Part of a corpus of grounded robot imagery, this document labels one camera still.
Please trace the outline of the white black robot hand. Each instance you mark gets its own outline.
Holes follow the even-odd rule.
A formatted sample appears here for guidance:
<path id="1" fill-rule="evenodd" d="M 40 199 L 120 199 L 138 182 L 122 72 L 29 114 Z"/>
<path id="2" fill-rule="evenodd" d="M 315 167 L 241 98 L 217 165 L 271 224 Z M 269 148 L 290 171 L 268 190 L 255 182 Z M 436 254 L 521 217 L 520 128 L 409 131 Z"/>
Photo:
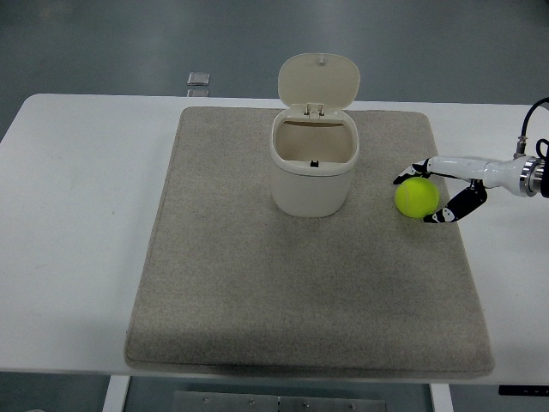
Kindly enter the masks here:
<path id="1" fill-rule="evenodd" d="M 439 211 L 423 218 L 427 223 L 450 223 L 459 221 L 482 206 L 487 200 L 487 191 L 503 187 L 511 194 L 525 197 L 528 179 L 522 176 L 527 160 L 489 161 L 487 159 L 434 156 L 413 163 L 398 175 L 394 183 L 420 177 L 428 179 L 432 175 L 460 179 L 469 186 L 451 198 Z"/>

